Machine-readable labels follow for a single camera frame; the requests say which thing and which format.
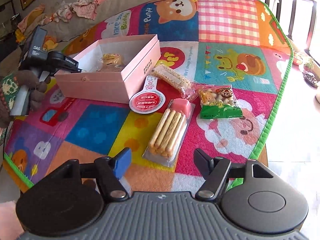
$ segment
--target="patchwork mat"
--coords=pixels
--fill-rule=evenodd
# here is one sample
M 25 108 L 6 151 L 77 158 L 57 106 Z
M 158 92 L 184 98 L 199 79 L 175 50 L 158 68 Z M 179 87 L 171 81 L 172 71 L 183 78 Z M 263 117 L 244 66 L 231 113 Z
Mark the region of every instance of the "patchwork mat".
M 122 183 L 133 191 L 196 192 L 203 183 L 193 164 L 198 147 L 233 162 L 258 158 L 293 59 L 269 8 L 259 0 L 152 1 L 99 23 L 64 53 L 75 55 L 101 38 L 151 33 L 160 40 L 160 62 L 196 82 L 232 84 L 244 117 L 200 119 L 197 99 L 177 162 L 166 168 L 141 156 L 168 102 L 179 97 L 168 84 L 157 85 L 164 106 L 140 115 L 128 105 L 65 98 L 52 80 L 42 108 L 14 121 L 5 148 L 5 159 L 28 187 L 70 158 L 92 162 L 124 147 L 133 157 Z

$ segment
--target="checkered square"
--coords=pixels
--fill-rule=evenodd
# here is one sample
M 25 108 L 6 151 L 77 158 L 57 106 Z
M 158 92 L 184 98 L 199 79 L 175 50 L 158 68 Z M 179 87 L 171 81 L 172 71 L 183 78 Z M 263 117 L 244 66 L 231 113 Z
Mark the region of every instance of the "checkered square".
M 259 46 L 257 9 L 251 0 L 198 0 L 199 41 Z

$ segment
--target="pink box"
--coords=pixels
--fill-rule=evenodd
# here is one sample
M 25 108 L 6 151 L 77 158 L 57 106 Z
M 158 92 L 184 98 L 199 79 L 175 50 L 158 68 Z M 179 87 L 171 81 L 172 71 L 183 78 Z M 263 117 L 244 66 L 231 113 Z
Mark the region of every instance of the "pink box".
M 105 53 L 120 54 L 126 67 L 121 72 L 87 72 L 99 64 Z M 128 104 L 160 56 L 156 34 L 103 39 L 74 57 L 78 68 L 83 69 L 81 73 L 59 70 L 54 76 L 65 97 Z

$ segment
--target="metal screw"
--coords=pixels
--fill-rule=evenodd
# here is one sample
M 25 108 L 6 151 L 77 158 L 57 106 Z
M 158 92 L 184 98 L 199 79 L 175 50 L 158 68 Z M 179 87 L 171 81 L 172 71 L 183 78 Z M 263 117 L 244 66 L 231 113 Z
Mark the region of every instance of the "metal screw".
M 210 190 L 201 190 L 198 192 L 198 196 L 202 198 L 212 198 L 214 193 Z
M 110 193 L 110 196 L 114 198 L 124 198 L 126 193 L 122 190 L 114 190 Z

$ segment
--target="white floor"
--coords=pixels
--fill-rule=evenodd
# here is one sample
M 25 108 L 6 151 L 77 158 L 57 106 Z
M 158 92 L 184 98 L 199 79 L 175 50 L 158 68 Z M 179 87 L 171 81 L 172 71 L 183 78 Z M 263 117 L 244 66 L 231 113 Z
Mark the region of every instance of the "white floor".
M 320 239 L 320 104 L 315 93 L 302 74 L 292 69 L 266 143 L 270 169 L 308 200 L 309 214 L 301 231 L 310 240 Z M 19 196 L 19 189 L 2 169 L 0 203 Z

